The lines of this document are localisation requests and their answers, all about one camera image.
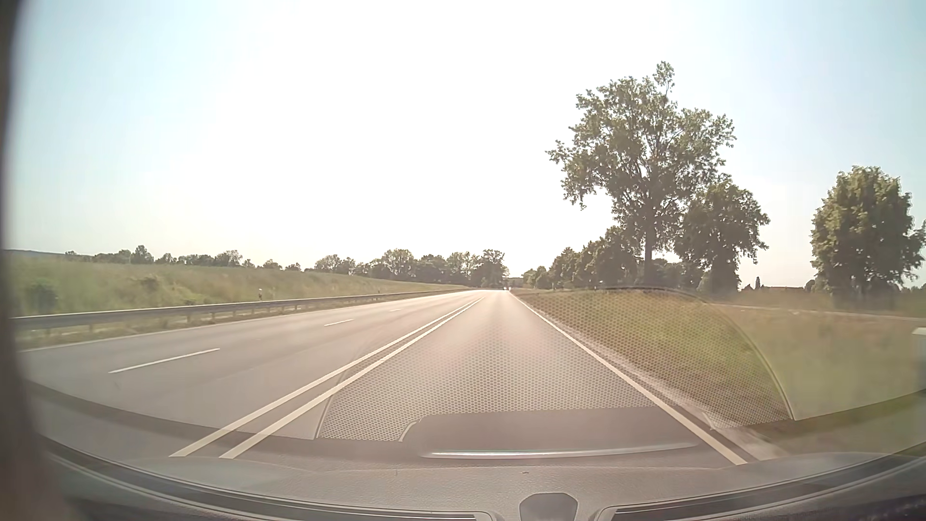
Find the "sky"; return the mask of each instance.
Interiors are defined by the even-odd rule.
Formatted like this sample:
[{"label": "sky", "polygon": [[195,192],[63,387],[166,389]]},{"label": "sky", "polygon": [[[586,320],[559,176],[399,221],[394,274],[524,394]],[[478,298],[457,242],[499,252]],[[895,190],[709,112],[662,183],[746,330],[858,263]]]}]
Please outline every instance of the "sky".
[{"label": "sky", "polygon": [[304,267],[494,248],[522,273],[613,224],[607,196],[563,200],[545,154],[575,95],[660,60],[683,107],[732,118],[724,171],[771,218],[744,284],[813,276],[810,220],[853,165],[899,176],[926,218],[916,0],[38,0],[16,36],[4,247]]}]

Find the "white lane marking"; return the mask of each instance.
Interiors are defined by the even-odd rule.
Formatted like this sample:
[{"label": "white lane marking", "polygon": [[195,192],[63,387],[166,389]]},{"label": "white lane marking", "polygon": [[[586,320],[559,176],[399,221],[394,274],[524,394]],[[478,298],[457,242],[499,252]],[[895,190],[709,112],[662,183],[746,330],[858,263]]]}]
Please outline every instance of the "white lane marking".
[{"label": "white lane marking", "polygon": [[670,407],[665,401],[663,401],[662,399],[660,399],[658,396],[656,396],[655,394],[649,392],[649,389],[647,389],[647,388],[641,386],[640,384],[636,383],[635,381],[633,381],[629,376],[625,375],[620,369],[618,369],[617,367],[611,365],[610,362],[608,362],[607,360],[605,360],[605,359],[601,358],[600,356],[598,356],[598,354],[595,353],[594,351],[592,351],[591,349],[588,349],[588,348],[586,348],[584,345],[582,345],[582,343],[579,342],[579,340],[576,340],[575,338],[573,338],[572,336],[570,336],[569,333],[566,333],[565,331],[563,331],[562,329],[560,329],[559,327],[557,327],[556,324],[553,324],[552,322],[546,320],[546,318],[545,318],[542,314],[540,314],[540,313],[538,313],[537,311],[535,311],[531,306],[528,306],[526,302],[524,302],[524,301],[521,300],[521,299],[518,299],[518,297],[515,297],[515,299],[517,299],[518,302],[520,302],[521,304],[524,304],[524,307],[525,307],[525,308],[531,310],[531,312],[532,312],[533,314],[537,315],[538,317],[540,317],[541,320],[543,320],[543,321],[546,322],[547,324],[550,324],[550,326],[553,327],[554,329],[556,329],[559,333],[561,333],[561,334],[563,335],[563,337],[568,338],[573,344],[579,346],[583,351],[585,351],[585,352],[587,352],[589,355],[591,355],[592,358],[594,358],[594,359],[596,359],[597,361],[599,361],[602,365],[604,365],[606,368],[608,368],[608,369],[611,371],[611,373],[614,373],[615,375],[619,376],[620,379],[622,379],[623,381],[625,381],[625,382],[627,382],[628,384],[630,384],[630,386],[631,386],[632,388],[635,388],[636,390],[640,391],[641,394],[643,394],[643,395],[646,396],[648,399],[650,399],[650,401],[652,401],[653,403],[655,403],[655,405],[658,406],[659,409],[662,409],[662,410],[665,411],[669,416],[675,418],[676,421],[678,421],[678,422],[679,422],[680,424],[682,424],[683,426],[687,427],[688,430],[692,431],[692,433],[693,433],[695,436],[698,436],[699,438],[701,438],[707,445],[710,445],[715,451],[719,452],[721,455],[723,455],[723,457],[725,457],[725,458],[727,458],[728,460],[730,460],[730,463],[732,463],[732,464],[738,464],[738,465],[741,465],[741,464],[745,464],[745,463],[746,463],[746,460],[744,460],[743,458],[741,458],[739,454],[737,454],[736,452],[731,451],[729,447],[727,447],[727,446],[724,445],[723,443],[720,443],[716,438],[714,438],[713,436],[709,435],[703,428],[701,428],[700,426],[697,426],[694,422],[692,422],[691,420],[689,420],[688,418],[686,418],[684,415],[682,415],[681,413],[679,413],[678,411],[676,411],[674,408]]},{"label": "white lane marking", "polygon": [[402,340],[405,340],[406,338],[411,337],[412,335],[418,333],[418,331],[421,331],[422,329],[428,327],[429,325],[432,325],[432,324],[434,324],[434,323],[436,323],[436,322],[439,322],[439,321],[443,320],[444,318],[446,318],[446,317],[448,317],[448,316],[450,316],[450,315],[456,313],[457,311],[462,310],[463,308],[467,307],[468,305],[469,305],[469,304],[463,304],[462,306],[456,308],[455,310],[453,310],[453,311],[451,311],[451,312],[449,312],[449,313],[447,313],[447,314],[445,314],[445,315],[443,315],[443,316],[440,316],[440,317],[438,317],[438,318],[435,318],[434,320],[428,322],[427,324],[423,325],[422,327],[419,327],[418,329],[412,331],[411,333],[406,333],[406,334],[402,335],[401,337],[399,337],[399,338],[393,340],[392,342],[389,342],[389,343],[386,344],[385,346],[382,346],[381,348],[378,348],[378,349],[376,349],[376,350],[374,350],[374,351],[372,351],[372,352],[370,352],[370,353],[368,353],[368,354],[366,354],[366,355],[364,355],[364,356],[362,356],[362,357],[360,357],[360,358],[354,360],[353,362],[350,362],[349,364],[345,365],[344,367],[341,367],[341,368],[339,368],[339,369],[335,369],[334,371],[331,371],[331,372],[328,373],[327,375],[325,375],[325,376],[323,376],[323,377],[321,377],[321,378],[315,380],[314,382],[311,382],[311,383],[309,383],[309,384],[306,384],[306,385],[304,385],[304,386],[302,386],[302,387],[296,389],[295,391],[293,391],[293,392],[287,394],[286,396],[284,396],[284,397],[282,397],[282,398],[280,398],[280,399],[278,399],[278,400],[275,400],[275,401],[273,401],[273,402],[271,402],[271,403],[268,403],[267,405],[261,407],[260,409],[257,409],[257,410],[254,411],[253,413],[250,413],[250,414],[248,414],[247,416],[244,416],[244,417],[242,417],[242,418],[240,418],[240,419],[238,419],[238,420],[235,420],[235,421],[231,422],[230,424],[228,424],[228,425],[224,426],[223,428],[221,428],[221,429],[219,429],[219,430],[213,432],[212,434],[206,436],[205,438],[199,439],[199,440],[197,440],[197,441],[191,443],[190,445],[187,445],[186,447],[180,449],[179,451],[174,452],[174,453],[171,454],[170,456],[188,456],[188,455],[190,455],[191,453],[193,453],[194,451],[198,451],[198,450],[202,449],[203,447],[205,447],[205,446],[208,445],[209,443],[212,443],[213,441],[215,441],[215,440],[217,440],[217,439],[219,439],[219,438],[225,436],[226,434],[228,434],[228,433],[234,431],[234,430],[237,429],[238,427],[243,426],[244,424],[247,424],[248,422],[250,422],[250,421],[252,421],[252,420],[254,420],[254,419],[257,419],[258,417],[260,417],[260,416],[262,416],[262,415],[264,415],[264,414],[266,414],[266,413],[269,413],[269,412],[272,411],[273,409],[276,409],[277,407],[280,407],[281,405],[283,405],[283,404],[286,403],[287,401],[292,400],[293,398],[295,398],[295,397],[297,397],[297,396],[303,394],[304,392],[306,392],[306,391],[308,391],[308,390],[314,388],[315,386],[321,384],[322,382],[324,382],[324,381],[326,381],[326,380],[328,380],[328,379],[330,379],[330,378],[332,378],[332,377],[334,377],[334,376],[337,376],[337,375],[339,375],[340,373],[343,373],[344,371],[350,369],[351,367],[354,367],[354,366],[357,365],[358,363],[361,363],[361,362],[365,361],[367,358],[369,358],[369,357],[371,357],[371,356],[374,356],[374,355],[376,355],[377,353],[382,352],[384,349],[389,349],[390,347],[394,346],[395,344],[398,344],[398,343],[401,342]]},{"label": "white lane marking", "polygon": [[182,354],[180,356],[172,356],[170,358],[165,358],[164,360],[155,360],[153,362],[139,363],[138,365],[133,365],[130,367],[123,367],[122,369],[116,369],[115,371],[110,371],[109,373],[112,375],[114,373],[121,373],[123,371],[129,371],[131,369],[138,369],[139,367],[147,367],[148,365],[154,365],[156,363],[170,362],[171,360],[179,360],[181,358],[186,358],[188,356],[196,356],[197,354],[210,353],[212,351],[218,351],[218,350],[219,348],[206,349],[205,351],[197,351],[195,353],[187,353],[187,354]]},{"label": "white lane marking", "polygon": [[306,404],[303,405],[302,407],[296,409],[295,411],[292,411],[292,412],[289,413],[289,414],[286,414],[282,419],[280,419],[279,421],[277,421],[277,422],[274,423],[273,425],[271,425],[271,426],[269,426],[269,427],[267,427],[267,428],[261,430],[261,431],[258,432],[257,434],[251,436],[251,438],[248,438],[248,439],[246,439],[245,441],[242,441],[241,443],[239,443],[238,445],[232,447],[231,449],[229,449],[228,451],[226,451],[224,454],[222,454],[221,456],[219,456],[219,458],[228,458],[228,459],[231,459],[231,458],[234,458],[235,456],[238,456],[238,455],[241,454],[242,452],[247,451],[247,450],[250,449],[251,447],[254,447],[255,445],[257,445],[257,444],[258,444],[261,440],[263,440],[264,438],[266,438],[266,437],[270,436],[271,434],[277,432],[278,430],[280,430],[281,428],[283,428],[284,426],[286,426],[287,424],[289,424],[290,422],[292,422],[293,420],[295,420],[295,419],[298,418],[299,416],[305,414],[309,409],[311,409],[311,408],[315,407],[316,405],[322,403],[323,401],[327,400],[328,398],[330,398],[331,396],[333,396],[334,393],[338,392],[339,390],[341,390],[341,389],[343,389],[343,388],[349,386],[350,384],[354,383],[355,381],[357,381],[358,378],[360,378],[361,376],[365,375],[366,373],[369,373],[369,372],[372,371],[373,369],[376,369],[377,367],[379,367],[380,365],[382,365],[383,363],[385,363],[385,362],[386,362],[387,360],[389,360],[390,358],[394,357],[395,355],[399,354],[400,352],[404,351],[405,349],[407,349],[408,347],[410,347],[411,345],[413,345],[415,342],[418,342],[418,341],[421,340],[422,338],[425,338],[428,334],[430,334],[431,332],[433,332],[433,331],[434,331],[435,329],[437,329],[438,327],[440,327],[440,326],[442,326],[442,325],[444,325],[444,324],[450,322],[451,320],[453,320],[454,317],[458,316],[458,315],[459,315],[460,313],[462,313],[463,311],[466,311],[466,310],[468,310],[469,308],[471,308],[471,307],[475,306],[476,304],[478,304],[478,303],[479,303],[479,300],[482,300],[482,299],[484,299],[484,297],[479,297],[478,300],[476,300],[475,302],[471,302],[470,304],[468,304],[467,306],[465,306],[462,310],[456,311],[454,314],[452,314],[452,315],[450,315],[449,317],[443,319],[440,323],[438,323],[438,325],[432,327],[431,329],[425,331],[424,333],[418,335],[417,337],[414,337],[413,339],[411,339],[410,341],[408,341],[408,342],[407,342],[404,346],[402,346],[401,348],[392,351],[391,353],[387,354],[386,356],[380,358],[378,361],[376,361],[376,362],[374,362],[374,363],[371,363],[371,364],[368,365],[367,367],[364,367],[362,370],[358,371],[356,375],[353,375],[353,376],[351,376],[351,377],[345,379],[345,381],[341,382],[340,384],[338,384],[338,385],[334,386],[333,388],[330,388],[330,389],[326,390],[325,392],[319,394],[316,398],[312,399],[310,402],[306,403]]}]

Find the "metal guardrail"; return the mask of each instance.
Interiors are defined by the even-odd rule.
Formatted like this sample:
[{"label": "metal guardrail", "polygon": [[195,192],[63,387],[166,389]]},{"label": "metal guardrail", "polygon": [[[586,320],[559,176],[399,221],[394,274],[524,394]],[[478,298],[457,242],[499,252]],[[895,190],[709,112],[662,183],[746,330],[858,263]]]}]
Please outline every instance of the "metal guardrail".
[{"label": "metal guardrail", "polygon": [[343,295],[341,297],[317,297],[314,299],[287,299],[287,300],[258,300],[255,302],[233,302],[229,304],[202,304],[196,306],[173,306],[169,308],[145,308],[140,310],[116,311],[88,311],[82,313],[60,313],[53,315],[33,315],[13,317],[13,325],[19,330],[53,329],[56,327],[71,327],[75,325],[111,324],[116,322],[129,322],[133,320],[160,318],[170,316],[186,316],[223,312],[255,311],[293,307],[294,311],[300,306],[323,304],[327,302],[349,302],[353,300],[371,300],[389,297],[409,297],[440,295],[466,291],[470,288],[435,289],[431,291],[406,291],[403,293],[376,293],[373,295]]}]

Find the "grassy field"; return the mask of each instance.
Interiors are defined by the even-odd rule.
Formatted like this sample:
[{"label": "grassy field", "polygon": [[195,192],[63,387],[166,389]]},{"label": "grassy field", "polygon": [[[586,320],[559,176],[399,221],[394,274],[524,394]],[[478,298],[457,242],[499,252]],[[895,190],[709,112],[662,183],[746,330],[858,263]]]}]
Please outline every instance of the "grassy field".
[{"label": "grassy field", "polygon": [[926,319],[720,307],[769,361],[796,418],[853,409],[922,387],[912,332]]},{"label": "grassy field", "polygon": [[307,299],[449,289],[459,286],[396,282],[335,273],[159,264],[104,264],[7,253],[16,315],[37,314],[28,287],[47,281],[52,312],[105,311],[257,300]]},{"label": "grassy field", "polygon": [[519,295],[734,424],[780,419],[776,380],[796,418],[889,400],[920,384],[911,333],[926,319],[715,306],[663,291]]},{"label": "grassy field", "polygon": [[826,293],[807,293],[804,291],[782,290],[781,288],[764,288],[760,291],[740,291],[721,300],[722,303],[741,306],[758,306],[768,308],[785,308],[791,310],[848,311],[867,314],[899,315],[908,317],[926,317],[926,291],[897,293],[894,305],[888,308],[845,309],[833,305],[832,298]]}]

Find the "grass verge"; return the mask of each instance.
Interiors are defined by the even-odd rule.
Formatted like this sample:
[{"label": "grass verge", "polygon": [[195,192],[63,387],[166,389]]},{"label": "grass verge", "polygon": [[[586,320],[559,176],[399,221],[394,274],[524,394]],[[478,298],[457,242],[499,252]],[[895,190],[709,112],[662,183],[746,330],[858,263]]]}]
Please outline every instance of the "grass verge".
[{"label": "grass verge", "polygon": [[[713,306],[659,291],[516,293],[790,453],[895,452],[926,440],[921,347],[911,335],[926,319]],[[767,361],[797,421],[762,421],[767,414],[756,414],[777,410],[750,345]]]},{"label": "grass verge", "polygon": [[43,281],[55,298],[51,312],[131,310],[257,300],[450,289],[450,285],[373,279],[336,273],[161,264],[104,264],[6,252],[16,315],[45,314],[30,287]]}]

